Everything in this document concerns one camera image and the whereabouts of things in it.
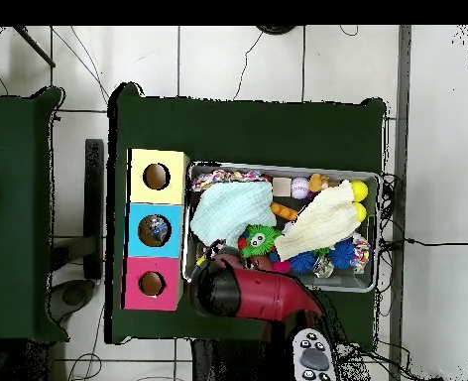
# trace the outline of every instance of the yellow ball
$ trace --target yellow ball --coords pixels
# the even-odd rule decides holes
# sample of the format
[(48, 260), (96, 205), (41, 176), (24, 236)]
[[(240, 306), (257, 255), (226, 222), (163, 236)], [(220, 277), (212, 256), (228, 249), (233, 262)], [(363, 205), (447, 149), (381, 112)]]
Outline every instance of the yellow ball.
[(363, 201), (368, 195), (368, 187), (359, 181), (351, 182), (352, 191), (354, 192), (354, 201)]
[(354, 204), (354, 207), (356, 208), (356, 211), (357, 211), (357, 216), (356, 216), (357, 220), (359, 220), (360, 222), (365, 220), (365, 217), (366, 217), (365, 206), (363, 206), (361, 203), (356, 203), (356, 202), (353, 202), (352, 204)]

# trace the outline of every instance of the green table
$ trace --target green table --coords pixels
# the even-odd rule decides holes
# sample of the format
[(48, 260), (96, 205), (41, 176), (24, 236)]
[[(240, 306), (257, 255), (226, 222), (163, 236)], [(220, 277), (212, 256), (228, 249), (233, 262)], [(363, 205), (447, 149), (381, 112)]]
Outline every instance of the green table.
[(49, 318), (51, 119), (59, 88), (0, 97), (0, 338), (66, 340)]
[[(380, 173), (385, 112), (380, 99), (360, 105), (161, 99), (141, 97), (133, 83), (120, 85), (108, 110), (106, 303), (112, 308), (106, 306), (106, 339), (260, 339), (266, 324), (202, 317), (187, 299), (176, 312), (120, 309), (127, 149), (182, 151), (193, 161)], [(327, 293), (348, 339), (366, 348), (373, 341), (374, 294)]]

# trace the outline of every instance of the yellow cube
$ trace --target yellow cube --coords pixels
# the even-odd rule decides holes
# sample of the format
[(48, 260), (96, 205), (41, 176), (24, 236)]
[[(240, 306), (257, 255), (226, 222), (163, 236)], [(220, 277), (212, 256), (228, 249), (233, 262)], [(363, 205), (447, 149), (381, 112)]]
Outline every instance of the yellow cube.
[(187, 165), (188, 157), (183, 152), (129, 150), (130, 201), (184, 204)]

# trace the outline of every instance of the orange toy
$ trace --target orange toy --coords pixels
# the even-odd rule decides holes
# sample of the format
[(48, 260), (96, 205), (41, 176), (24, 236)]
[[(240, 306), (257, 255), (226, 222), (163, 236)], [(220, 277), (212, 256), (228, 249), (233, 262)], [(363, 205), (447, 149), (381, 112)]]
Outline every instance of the orange toy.
[(309, 178), (308, 189), (313, 192), (319, 192), (329, 187), (329, 177), (321, 174), (313, 174)]
[(282, 204), (271, 203), (271, 212), (276, 216), (281, 216), (287, 220), (295, 220), (297, 218), (297, 211), (289, 207), (283, 206)]

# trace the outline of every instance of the green toy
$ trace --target green toy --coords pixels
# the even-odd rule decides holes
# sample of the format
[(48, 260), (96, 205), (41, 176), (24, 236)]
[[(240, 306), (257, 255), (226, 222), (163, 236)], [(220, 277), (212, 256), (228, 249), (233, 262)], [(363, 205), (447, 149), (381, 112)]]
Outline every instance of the green toy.
[(280, 231), (271, 226), (250, 225), (247, 246), (242, 250), (243, 256), (261, 256), (269, 253), (275, 245), (275, 238), (280, 235)]
[(329, 247), (324, 247), (324, 248), (319, 248), (318, 250), (313, 250), (313, 254), (314, 254), (315, 256), (318, 256), (319, 254), (322, 255), (322, 256), (324, 256), (324, 255), (326, 255), (329, 251), (331, 251), (331, 250), (329, 249)]

